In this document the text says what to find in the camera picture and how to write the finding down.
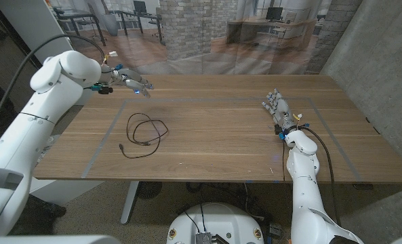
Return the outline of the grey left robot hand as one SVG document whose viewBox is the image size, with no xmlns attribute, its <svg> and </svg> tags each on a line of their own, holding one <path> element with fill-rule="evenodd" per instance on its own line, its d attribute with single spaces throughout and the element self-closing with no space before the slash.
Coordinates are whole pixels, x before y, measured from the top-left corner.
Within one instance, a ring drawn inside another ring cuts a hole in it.
<svg viewBox="0 0 402 244">
<path fill-rule="evenodd" d="M 132 89 L 135 94 L 142 94 L 146 98 L 150 98 L 148 91 L 154 89 L 153 84 L 146 78 L 143 78 L 137 72 L 128 68 L 117 70 L 116 68 L 103 66 L 98 82 L 107 86 L 124 85 Z"/>
</svg>

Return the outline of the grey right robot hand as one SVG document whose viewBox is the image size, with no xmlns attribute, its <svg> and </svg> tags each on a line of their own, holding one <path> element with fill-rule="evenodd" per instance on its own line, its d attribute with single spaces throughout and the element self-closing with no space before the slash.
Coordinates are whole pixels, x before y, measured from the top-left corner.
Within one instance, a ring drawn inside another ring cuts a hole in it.
<svg viewBox="0 0 402 244">
<path fill-rule="evenodd" d="M 268 103 L 262 102 L 262 105 L 272 115 L 276 125 L 282 130 L 286 130 L 296 124 L 287 101 L 278 89 L 274 89 L 274 92 L 269 92 L 266 98 Z"/>
</svg>

